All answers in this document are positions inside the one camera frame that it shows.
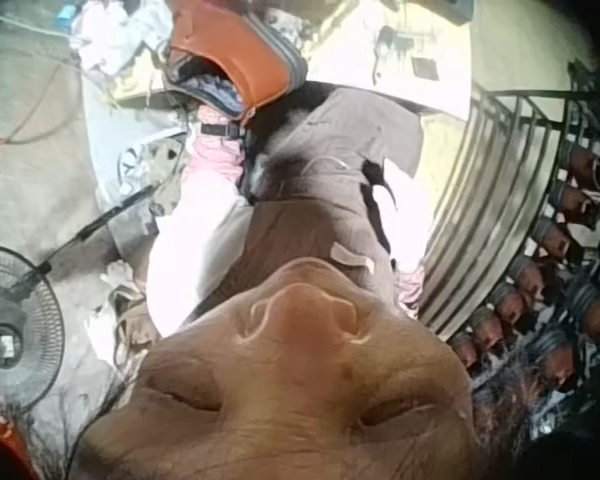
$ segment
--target closed eye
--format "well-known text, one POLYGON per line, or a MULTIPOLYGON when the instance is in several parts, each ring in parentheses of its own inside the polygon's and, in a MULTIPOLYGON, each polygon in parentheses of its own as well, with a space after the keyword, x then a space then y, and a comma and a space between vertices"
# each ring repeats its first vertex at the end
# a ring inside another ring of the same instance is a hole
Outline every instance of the closed eye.
POLYGON ((367 427, 372 427, 425 405, 428 405, 428 403, 413 399, 396 398, 388 400, 367 410, 360 417, 360 422, 367 427))

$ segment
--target person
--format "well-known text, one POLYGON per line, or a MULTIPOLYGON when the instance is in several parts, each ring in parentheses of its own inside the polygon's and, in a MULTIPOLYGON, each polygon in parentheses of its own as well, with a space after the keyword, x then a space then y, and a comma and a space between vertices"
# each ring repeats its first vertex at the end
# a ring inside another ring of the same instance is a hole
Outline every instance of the person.
POLYGON ((476 478, 468 376, 413 318, 431 224, 418 117, 335 91, 258 159, 255 206, 239 142, 204 131, 150 257, 164 338, 69 478, 476 478))

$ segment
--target orange object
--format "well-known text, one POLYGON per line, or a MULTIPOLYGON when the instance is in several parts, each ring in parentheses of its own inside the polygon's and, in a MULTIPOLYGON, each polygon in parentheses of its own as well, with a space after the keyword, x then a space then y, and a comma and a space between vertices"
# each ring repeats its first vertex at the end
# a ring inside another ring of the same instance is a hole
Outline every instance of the orange object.
POLYGON ((22 435, 10 420, 0 416, 0 444, 6 447, 29 473, 31 480, 38 480, 27 453, 22 435))

